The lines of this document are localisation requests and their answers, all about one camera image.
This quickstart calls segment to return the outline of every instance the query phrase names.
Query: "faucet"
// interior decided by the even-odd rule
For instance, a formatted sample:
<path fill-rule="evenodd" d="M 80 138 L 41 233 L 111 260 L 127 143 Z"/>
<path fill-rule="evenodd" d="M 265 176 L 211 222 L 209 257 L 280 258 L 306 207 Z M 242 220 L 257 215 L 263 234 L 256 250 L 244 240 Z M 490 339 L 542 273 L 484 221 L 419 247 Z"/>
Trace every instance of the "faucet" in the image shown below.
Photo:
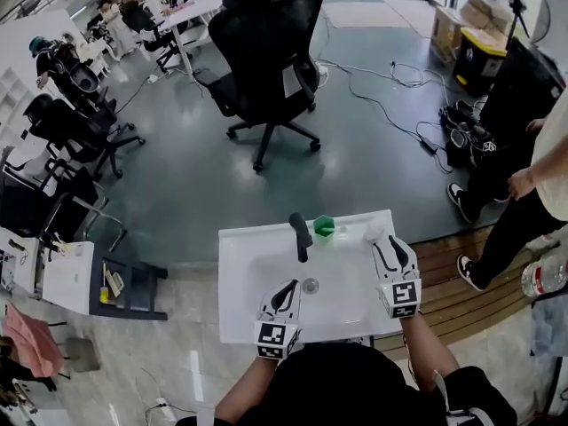
<path fill-rule="evenodd" d="M 292 213 L 288 222 L 296 231 L 296 245 L 298 248 L 298 261 L 302 264 L 308 261 L 308 248 L 313 244 L 312 236 L 305 224 L 305 219 L 299 213 Z"/>

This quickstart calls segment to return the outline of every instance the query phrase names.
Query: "office chair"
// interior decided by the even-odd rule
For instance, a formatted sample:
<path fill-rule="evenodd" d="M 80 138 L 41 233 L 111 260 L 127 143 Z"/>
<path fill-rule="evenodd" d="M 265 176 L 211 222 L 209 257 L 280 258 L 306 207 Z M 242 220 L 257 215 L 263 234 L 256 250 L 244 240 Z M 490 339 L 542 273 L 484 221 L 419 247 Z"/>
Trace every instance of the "office chair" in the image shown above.
<path fill-rule="evenodd" d="M 108 202 L 105 190 L 93 182 L 86 168 L 75 170 L 58 160 L 42 184 L 37 185 L 10 168 L 6 160 L 12 150 L 13 146 L 7 146 L 0 157 L 0 226 L 22 238 L 38 238 L 46 244 L 56 241 L 58 236 L 63 241 L 74 241 L 75 234 L 92 211 L 95 215 L 84 227 L 83 238 L 87 240 L 95 218 L 110 219 L 120 228 L 109 249 L 114 251 L 126 229 L 121 221 L 102 211 Z M 57 190 L 50 197 L 43 190 L 59 169 L 65 171 L 65 177 L 59 179 Z M 102 192 L 102 202 L 95 207 L 98 189 Z"/>
<path fill-rule="evenodd" d="M 165 74 L 168 72 L 166 65 L 170 59 L 179 54 L 179 48 L 176 44 L 174 34 L 169 31 L 167 33 L 160 33 L 158 27 L 163 23 L 154 24 L 148 13 L 138 4 L 136 0 L 126 2 L 121 6 L 122 20 L 132 30 L 140 34 L 141 31 L 154 32 L 154 41 L 143 40 L 144 47 L 149 52 L 155 52 L 158 49 L 167 48 L 157 60 L 156 63 L 160 70 Z M 188 22 L 182 22 L 177 25 L 177 30 L 180 34 L 187 30 Z"/>
<path fill-rule="evenodd" d="M 115 101 L 107 102 L 107 92 L 107 87 L 101 90 L 97 102 L 99 110 L 88 118 L 62 99 L 53 99 L 46 94 L 36 96 L 24 112 L 32 123 L 30 134 L 50 141 L 59 150 L 64 146 L 71 158 L 78 162 L 94 162 L 99 158 L 93 174 L 96 180 L 100 180 L 100 171 L 107 159 L 110 159 L 113 173 L 121 178 L 122 171 L 116 167 L 116 150 L 132 142 L 140 145 L 146 142 L 138 136 L 118 141 L 108 140 L 112 134 L 110 128 L 116 123 L 117 117 L 114 112 Z M 126 127 L 129 130 L 135 128 L 133 123 L 127 123 Z M 122 132 L 122 128 L 119 126 L 117 131 Z"/>
<path fill-rule="evenodd" d="M 209 23 L 211 39 L 227 60 L 231 73 L 217 77 L 205 68 L 195 80 L 208 88 L 224 116 L 238 115 L 244 122 L 227 131 L 265 124 L 253 169 L 263 169 L 266 147 L 277 126 L 312 140 L 320 139 L 292 119 L 315 109 L 314 93 L 320 73 L 308 52 L 322 0 L 223 0 L 224 11 Z M 292 69 L 299 90 L 286 96 L 283 71 Z"/>

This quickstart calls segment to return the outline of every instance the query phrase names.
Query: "sink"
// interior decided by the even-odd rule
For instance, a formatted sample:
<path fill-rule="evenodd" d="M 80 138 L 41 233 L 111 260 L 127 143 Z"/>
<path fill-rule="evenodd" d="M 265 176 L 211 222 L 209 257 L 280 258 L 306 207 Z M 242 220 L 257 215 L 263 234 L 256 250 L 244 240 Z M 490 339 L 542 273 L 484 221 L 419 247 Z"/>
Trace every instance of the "sink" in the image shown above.
<path fill-rule="evenodd" d="M 308 280 L 299 313 L 305 343 L 399 333 L 400 322 L 388 317 L 376 291 L 375 261 L 363 238 L 376 218 L 394 234 L 389 210 L 336 217 L 333 239 L 314 236 L 304 264 L 297 260 L 296 233 L 288 223 L 219 231 L 221 342 L 252 343 L 263 296 L 292 279 L 301 285 Z M 313 236 L 312 221 L 306 224 Z"/>

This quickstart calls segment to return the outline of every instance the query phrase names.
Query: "power strip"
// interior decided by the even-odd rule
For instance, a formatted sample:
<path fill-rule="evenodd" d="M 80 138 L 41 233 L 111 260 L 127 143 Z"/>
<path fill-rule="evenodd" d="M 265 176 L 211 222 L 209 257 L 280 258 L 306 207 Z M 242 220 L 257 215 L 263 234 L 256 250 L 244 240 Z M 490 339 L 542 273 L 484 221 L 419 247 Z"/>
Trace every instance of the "power strip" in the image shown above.
<path fill-rule="evenodd" d="M 168 419 L 169 422 L 176 422 L 178 419 L 176 418 L 176 414 L 174 413 L 173 409 L 170 407 L 170 403 L 166 398 L 157 398 L 156 399 L 158 406 L 162 408 L 162 413 Z"/>

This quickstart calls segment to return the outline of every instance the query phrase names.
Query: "tile floor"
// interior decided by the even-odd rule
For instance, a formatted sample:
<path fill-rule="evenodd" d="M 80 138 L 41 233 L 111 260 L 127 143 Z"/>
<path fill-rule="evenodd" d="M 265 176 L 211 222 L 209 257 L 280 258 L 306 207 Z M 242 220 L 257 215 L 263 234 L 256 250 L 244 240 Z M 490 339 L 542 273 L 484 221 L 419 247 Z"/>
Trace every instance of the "tile floor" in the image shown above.
<path fill-rule="evenodd" d="M 113 415 L 120 426 L 145 426 L 144 413 L 156 404 L 159 393 L 174 406 L 197 411 L 200 424 L 211 424 L 213 407 L 254 358 L 249 346 L 219 342 L 214 265 L 170 270 L 158 296 L 159 309 L 170 316 L 166 322 L 81 316 L 24 296 L 13 301 L 32 317 L 67 320 L 68 327 L 55 329 L 59 342 L 69 334 L 89 337 L 96 345 L 98 372 L 57 380 L 59 400 L 74 426 L 112 424 Z M 462 366 L 485 370 L 517 410 L 519 420 L 533 411 L 534 393 L 538 398 L 546 393 L 552 368 L 552 360 L 528 356 L 530 328 L 530 309 L 525 308 L 451 346 Z M 412 384 L 406 360 L 398 365 Z M 168 424 L 159 411 L 152 414 L 151 423 Z"/>

